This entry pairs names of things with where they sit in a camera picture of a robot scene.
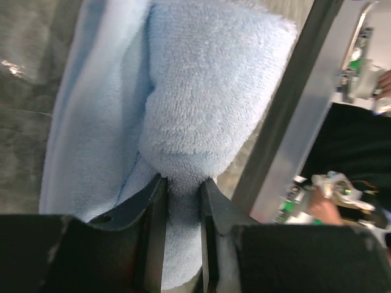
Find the second operator hand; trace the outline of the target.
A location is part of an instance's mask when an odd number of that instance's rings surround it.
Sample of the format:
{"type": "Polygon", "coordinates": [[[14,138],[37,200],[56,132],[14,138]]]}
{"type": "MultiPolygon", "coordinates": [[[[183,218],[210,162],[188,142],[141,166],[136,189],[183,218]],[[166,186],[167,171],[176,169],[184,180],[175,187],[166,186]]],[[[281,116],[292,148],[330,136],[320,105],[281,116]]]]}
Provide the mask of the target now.
{"type": "Polygon", "coordinates": [[[391,96],[391,70],[386,71],[379,78],[378,88],[381,89],[381,92],[379,95],[376,96],[376,99],[390,98],[390,96],[391,96]]]}

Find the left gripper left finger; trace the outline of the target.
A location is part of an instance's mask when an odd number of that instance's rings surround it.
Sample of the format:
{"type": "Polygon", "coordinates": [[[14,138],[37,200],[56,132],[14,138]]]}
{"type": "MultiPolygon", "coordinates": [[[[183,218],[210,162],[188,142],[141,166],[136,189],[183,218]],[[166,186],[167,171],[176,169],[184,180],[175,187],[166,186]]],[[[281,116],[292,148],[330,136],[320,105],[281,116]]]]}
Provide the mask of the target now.
{"type": "Polygon", "coordinates": [[[2,292],[159,292],[167,181],[88,223],[70,215],[1,216],[2,292]]]}

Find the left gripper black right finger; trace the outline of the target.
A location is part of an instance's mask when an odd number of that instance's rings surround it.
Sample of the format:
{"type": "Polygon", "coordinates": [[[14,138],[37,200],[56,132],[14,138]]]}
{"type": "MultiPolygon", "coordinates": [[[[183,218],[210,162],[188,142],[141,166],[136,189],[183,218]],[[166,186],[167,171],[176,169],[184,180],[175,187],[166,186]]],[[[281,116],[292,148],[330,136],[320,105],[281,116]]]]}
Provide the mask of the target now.
{"type": "Polygon", "coordinates": [[[261,224],[200,187],[205,292],[389,292],[379,241],[356,226],[261,224]]]}

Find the operator hand in background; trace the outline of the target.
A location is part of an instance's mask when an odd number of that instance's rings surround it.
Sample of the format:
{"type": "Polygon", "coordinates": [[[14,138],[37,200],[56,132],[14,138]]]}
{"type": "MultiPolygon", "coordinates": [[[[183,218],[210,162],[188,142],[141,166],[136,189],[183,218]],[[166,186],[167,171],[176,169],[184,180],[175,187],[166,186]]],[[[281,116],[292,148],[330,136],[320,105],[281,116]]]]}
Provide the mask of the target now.
{"type": "Polygon", "coordinates": [[[336,205],[316,189],[309,203],[309,213],[326,225],[344,225],[336,205]]]}

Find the light blue towel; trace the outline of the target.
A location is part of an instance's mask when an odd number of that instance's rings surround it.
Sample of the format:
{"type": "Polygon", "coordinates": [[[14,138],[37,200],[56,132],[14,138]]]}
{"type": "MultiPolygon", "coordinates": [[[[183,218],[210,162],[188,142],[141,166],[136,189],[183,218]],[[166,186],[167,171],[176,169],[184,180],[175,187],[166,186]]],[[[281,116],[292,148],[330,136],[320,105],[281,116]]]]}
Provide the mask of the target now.
{"type": "Polygon", "coordinates": [[[297,29],[230,1],[84,1],[53,110],[39,212],[83,221],[169,181],[162,288],[202,263],[198,186],[263,115],[297,29]]]}

